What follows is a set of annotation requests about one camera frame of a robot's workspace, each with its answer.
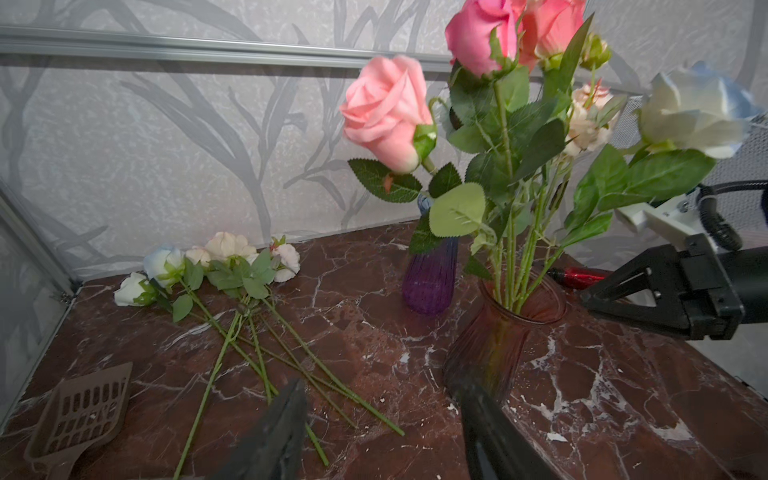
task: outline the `red object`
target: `red object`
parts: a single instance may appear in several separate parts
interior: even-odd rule
[[[547,270],[547,274],[555,282],[576,290],[587,289],[606,276],[611,275],[611,273],[613,272],[582,266],[567,266],[565,268],[551,268]]]

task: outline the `white rose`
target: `white rose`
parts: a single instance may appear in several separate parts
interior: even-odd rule
[[[184,252],[184,256],[190,259],[193,265],[197,265],[198,262],[200,262],[203,268],[208,268],[208,265],[210,265],[210,253],[203,247],[192,247]]]
[[[280,255],[280,264],[282,265],[275,274],[276,282],[285,282],[296,276],[299,272],[299,252],[290,243],[278,245],[272,250],[272,256]]]
[[[114,293],[114,302],[118,306],[146,306],[151,305],[157,293],[149,285],[147,277],[141,273],[133,272],[120,284],[120,289]]]
[[[210,257],[214,260],[226,260],[235,255],[248,258],[256,252],[256,247],[248,244],[243,235],[233,235],[229,232],[219,232],[205,244]]]
[[[610,90],[598,87],[592,98],[592,89],[589,84],[574,91],[573,115],[571,128],[568,131],[568,140],[571,142],[565,146],[566,154],[577,157],[584,151],[596,151],[611,140],[618,115],[608,122],[607,128],[598,127],[594,118],[595,113],[601,111],[613,97]]]
[[[658,74],[638,122],[649,144],[671,141],[675,148],[695,148],[712,158],[732,157],[749,132],[749,120],[762,110],[730,78],[703,62]]]
[[[165,244],[144,258],[144,271],[160,286],[171,286],[184,274],[184,255],[176,247]]]

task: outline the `litter scoop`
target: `litter scoop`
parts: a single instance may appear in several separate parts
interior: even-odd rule
[[[82,452],[117,436],[132,367],[124,363],[56,385],[27,444],[27,462],[45,465],[48,480],[66,480]]]

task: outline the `flower arrangement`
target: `flower arrangement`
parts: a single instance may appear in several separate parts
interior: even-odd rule
[[[174,478],[179,478],[187,453],[194,440],[208,395],[221,369],[223,358],[229,348],[242,356],[254,372],[262,379],[267,403],[278,394],[277,387],[270,381],[264,358],[269,356],[299,372],[329,405],[354,429],[357,424],[334,402],[328,392],[333,391],[368,410],[376,418],[387,424],[400,435],[405,433],[360,398],[354,391],[341,382],[322,360],[312,352],[298,332],[277,311],[276,300],[272,296],[270,284],[285,282],[294,278],[300,271],[300,255],[286,238],[273,238],[272,244],[260,252],[249,245],[243,235],[219,232],[205,247],[192,247],[181,252],[171,245],[163,245],[144,258],[144,272],[132,273],[114,293],[114,301],[119,306],[150,306],[157,304],[166,309],[174,323],[191,316],[215,329],[223,338],[223,345],[216,363],[210,371],[208,384],[203,394],[187,443],[184,446]],[[225,292],[237,301],[235,314],[229,326],[213,316],[200,300],[196,291],[204,279],[218,290]],[[173,287],[180,284],[182,293],[171,301]],[[323,376],[310,372],[294,355],[291,347],[283,340],[270,323],[268,316],[285,329],[293,340],[308,355],[314,364],[322,370]],[[274,353],[259,341],[257,327],[262,326],[280,345],[287,358]],[[309,424],[305,430],[315,450],[325,466],[328,458]]]
[[[626,97],[613,96],[597,78],[611,50],[589,32],[584,8],[585,0],[467,0],[445,28],[453,54],[450,105],[427,100],[419,63],[399,55],[371,60],[340,107],[346,137],[376,157],[349,161],[368,191],[405,203],[425,190],[434,200],[410,251],[472,236],[465,271],[489,281],[495,301],[514,313],[566,247],[609,228],[614,209],[694,189],[716,159],[733,155],[747,119],[758,113],[743,89],[696,64],[654,79],[638,116],[637,145],[619,151],[607,144]],[[541,93],[529,101],[536,66]],[[578,68],[592,77],[581,88],[574,86]],[[429,157],[439,105],[458,120],[448,142],[474,154],[463,179],[454,164],[437,168]],[[548,234],[576,157],[599,149],[564,226]],[[412,174],[419,166],[432,175],[426,189]],[[544,268],[534,272],[541,244]]]

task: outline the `red glass vase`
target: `red glass vase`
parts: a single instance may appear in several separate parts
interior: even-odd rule
[[[519,315],[494,300],[491,288],[480,282],[482,308],[449,348],[442,375],[451,396],[474,379],[501,403],[509,397],[525,340],[535,329],[562,319],[567,303],[560,286],[548,276]]]

